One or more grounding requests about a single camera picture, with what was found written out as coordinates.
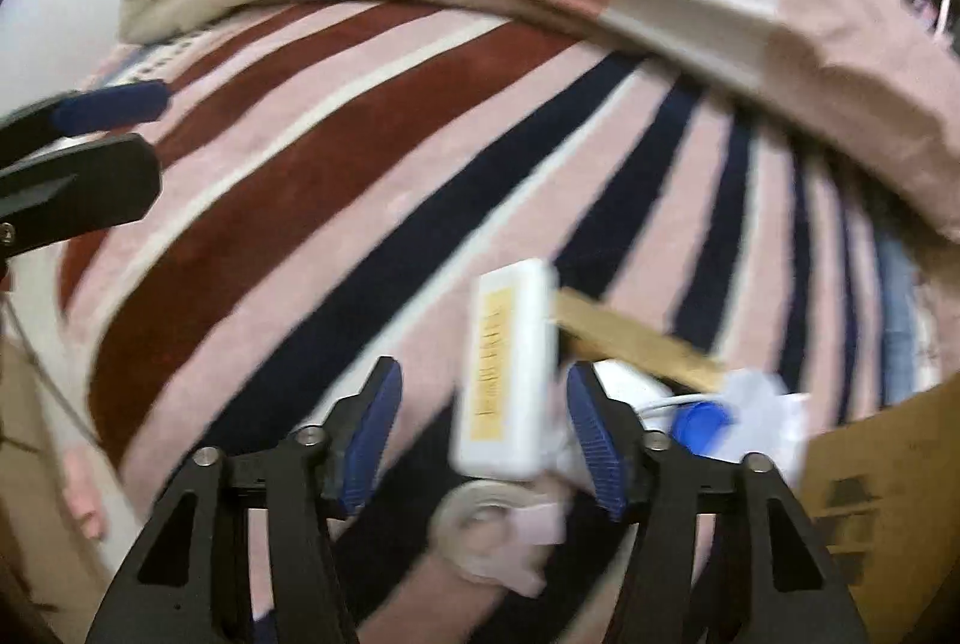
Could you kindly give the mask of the white case yellow label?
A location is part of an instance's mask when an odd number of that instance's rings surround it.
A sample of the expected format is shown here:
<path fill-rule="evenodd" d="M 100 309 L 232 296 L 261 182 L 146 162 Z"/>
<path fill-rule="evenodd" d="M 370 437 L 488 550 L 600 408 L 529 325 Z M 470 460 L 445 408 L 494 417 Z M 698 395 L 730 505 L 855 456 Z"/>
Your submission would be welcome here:
<path fill-rule="evenodd" d="M 558 346 L 555 290 L 555 268 L 544 259 L 519 260 L 475 283 L 449 452 L 460 475 L 529 481 L 542 472 Z"/>

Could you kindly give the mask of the white tape dispenser roll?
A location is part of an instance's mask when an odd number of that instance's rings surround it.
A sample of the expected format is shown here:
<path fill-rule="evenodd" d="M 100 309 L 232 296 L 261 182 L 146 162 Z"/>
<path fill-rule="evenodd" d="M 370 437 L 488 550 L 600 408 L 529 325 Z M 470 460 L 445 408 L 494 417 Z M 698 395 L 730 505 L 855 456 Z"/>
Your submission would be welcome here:
<path fill-rule="evenodd" d="M 548 553 L 565 538 L 562 501 L 503 481 L 457 486 L 430 524 L 431 546 L 460 577 L 521 597 L 542 592 Z"/>

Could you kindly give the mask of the blue white round container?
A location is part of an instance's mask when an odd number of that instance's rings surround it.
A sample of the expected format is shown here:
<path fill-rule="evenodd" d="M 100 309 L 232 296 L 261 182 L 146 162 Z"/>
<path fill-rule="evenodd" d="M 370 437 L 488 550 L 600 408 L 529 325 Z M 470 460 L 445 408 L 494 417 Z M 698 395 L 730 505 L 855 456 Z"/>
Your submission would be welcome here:
<path fill-rule="evenodd" d="M 688 403 L 675 412 L 670 437 L 695 456 L 709 456 L 732 423 L 731 413 L 719 403 Z"/>

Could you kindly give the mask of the white plastic bottle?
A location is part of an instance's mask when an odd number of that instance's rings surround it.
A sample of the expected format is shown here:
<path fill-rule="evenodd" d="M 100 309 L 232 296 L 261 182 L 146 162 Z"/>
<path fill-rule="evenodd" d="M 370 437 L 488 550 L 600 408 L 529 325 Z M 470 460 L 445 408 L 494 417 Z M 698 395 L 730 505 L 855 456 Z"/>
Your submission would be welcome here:
<path fill-rule="evenodd" d="M 709 454 L 710 459 L 739 462 L 747 454 L 763 454 L 794 486 L 800 480 L 807 447 L 807 397 L 789 394 L 782 380 L 755 369 L 736 369 L 722 376 L 717 394 L 672 394 L 667 385 L 620 361 L 594 364 L 597 378 L 613 400 L 635 410 L 644 428 L 670 438 L 675 412 L 688 403 L 716 402 L 732 415 L 731 428 Z"/>

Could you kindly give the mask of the gold rectangular bar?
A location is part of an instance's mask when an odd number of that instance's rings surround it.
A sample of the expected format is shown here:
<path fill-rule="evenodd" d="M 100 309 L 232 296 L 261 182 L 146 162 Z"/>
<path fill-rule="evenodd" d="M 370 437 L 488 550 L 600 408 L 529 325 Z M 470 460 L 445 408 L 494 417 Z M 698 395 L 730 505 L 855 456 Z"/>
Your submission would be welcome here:
<path fill-rule="evenodd" d="M 700 394 L 721 390 L 724 368 L 716 360 L 690 343 L 661 334 L 578 291 L 556 291 L 553 316 L 570 357 L 621 361 L 677 390 Z"/>

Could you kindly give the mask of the brown cardboard box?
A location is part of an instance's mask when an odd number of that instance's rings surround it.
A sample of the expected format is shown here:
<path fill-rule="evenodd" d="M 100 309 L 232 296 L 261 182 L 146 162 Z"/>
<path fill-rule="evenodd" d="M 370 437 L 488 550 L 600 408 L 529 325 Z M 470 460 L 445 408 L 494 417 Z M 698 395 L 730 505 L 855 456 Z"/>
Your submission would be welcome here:
<path fill-rule="evenodd" d="M 807 444 L 799 499 L 874 642 L 960 642 L 958 379 Z"/>

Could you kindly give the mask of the striped fleece bed blanket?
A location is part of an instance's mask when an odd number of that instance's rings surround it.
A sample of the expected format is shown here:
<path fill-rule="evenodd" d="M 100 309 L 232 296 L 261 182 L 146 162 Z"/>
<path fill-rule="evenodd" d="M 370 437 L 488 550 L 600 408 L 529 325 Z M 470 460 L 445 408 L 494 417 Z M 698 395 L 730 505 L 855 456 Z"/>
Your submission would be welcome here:
<path fill-rule="evenodd" d="M 596 642 L 612 612 L 631 535 L 581 493 L 535 597 L 428 545 L 483 273 L 551 263 L 778 374 L 814 431 L 939 379 L 890 195 L 652 57 L 423 4 L 288 5 L 121 49 L 103 80 L 172 98 L 142 130 L 158 202 L 60 267 L 101 446 L 146 514 L 197 447 L 272 446 L 394 357 L 386 473 L 334 548 L 364 641 Z"/>

